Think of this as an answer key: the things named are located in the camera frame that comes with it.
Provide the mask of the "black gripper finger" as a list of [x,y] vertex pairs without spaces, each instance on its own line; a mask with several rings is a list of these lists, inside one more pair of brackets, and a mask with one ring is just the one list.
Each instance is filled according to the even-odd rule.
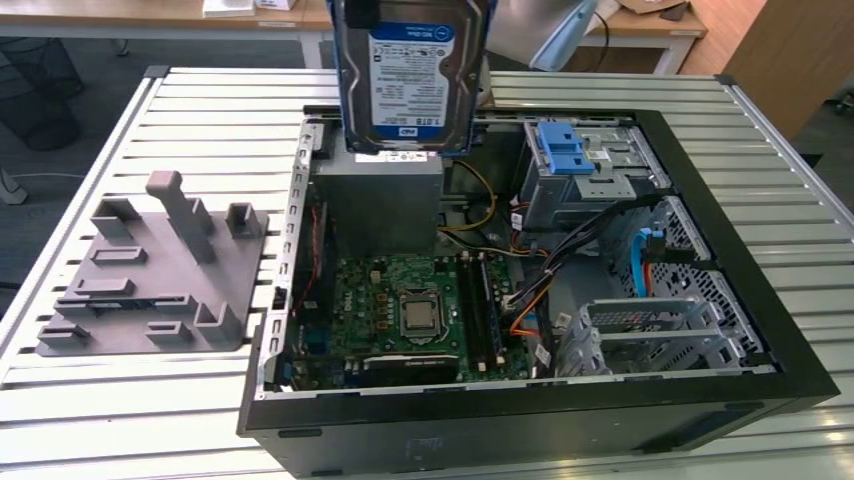
[[373,29],[381,21],[381,1],[379,0],[345,0],[343,1],[345,22],[351,29]]

